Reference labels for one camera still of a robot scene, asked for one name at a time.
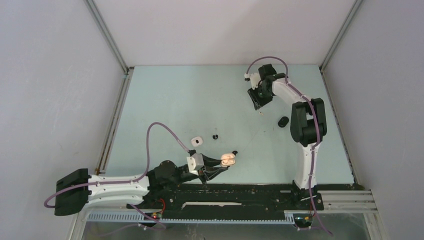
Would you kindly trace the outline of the white earbud charging case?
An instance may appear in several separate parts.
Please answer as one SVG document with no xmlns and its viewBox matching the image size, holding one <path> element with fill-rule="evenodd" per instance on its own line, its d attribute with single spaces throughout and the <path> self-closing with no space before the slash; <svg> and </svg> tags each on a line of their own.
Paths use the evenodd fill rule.
<svg viewBox="0 0 424 240">
<path fill-rule="evenodd" d="M 203 142 L 204 141 L 203 141 L 201 136 L 196 136 L 196 137 L 191 139 L 191 144 L 195 148 L 201 146 L 203 144 Z"/>
</svg>

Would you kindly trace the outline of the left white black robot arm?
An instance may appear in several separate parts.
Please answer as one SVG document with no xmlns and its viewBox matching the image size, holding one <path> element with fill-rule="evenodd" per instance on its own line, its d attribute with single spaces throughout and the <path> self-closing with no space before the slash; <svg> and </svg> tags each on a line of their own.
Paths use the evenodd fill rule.
<svg viewBox="0 0 424 240">
<path fill-rule="evenodd" d="M 121 177 L 90 175 L 88 169 L 80 168 L 56 182 L 52 209 L 55 216 L 62 217 L 98 206 L 142 204 L 153 208 L 163 191 L 193 180 L 206 184 L 234 165 L 235 157 L 226 153 L 214 159 L 191 151 L 182 166 L 164 160 L 146 173 Z"/>
</svg>

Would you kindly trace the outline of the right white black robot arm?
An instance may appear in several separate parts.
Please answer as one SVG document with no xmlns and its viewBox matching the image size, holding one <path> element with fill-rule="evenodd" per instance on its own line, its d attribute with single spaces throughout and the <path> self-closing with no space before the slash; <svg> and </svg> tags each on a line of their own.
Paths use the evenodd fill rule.
<svg viewBox="0 0 424 240">
<path fill-rule="evenodd" d="M 257 73 L 246 72 L 244 79 L 251 84 L 247 92 L 255 110 L 275 97 L 291 106 L 289 130 L 298 146 L 298 160 L 290 201 L 295 208 L 304 209 L 318 199 L 316 161 L 328 129 L 325 103 L 321 98 L 303 94 L 284 72 L 278 73 L 271 64 L 262 65 Z"/>
</svg>

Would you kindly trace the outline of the beige earbud charging case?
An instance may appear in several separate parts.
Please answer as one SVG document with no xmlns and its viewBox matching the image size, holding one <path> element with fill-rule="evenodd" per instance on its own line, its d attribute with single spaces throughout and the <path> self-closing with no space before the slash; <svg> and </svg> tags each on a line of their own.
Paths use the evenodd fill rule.
<svg viewBox="0 0 424 240">
<path fill-rule="evenodd" d="M 220 157 L 220 166 L 229 167 L 236 163 L 236 155 L 234 153 L 225 153 Z"/>
</svg>

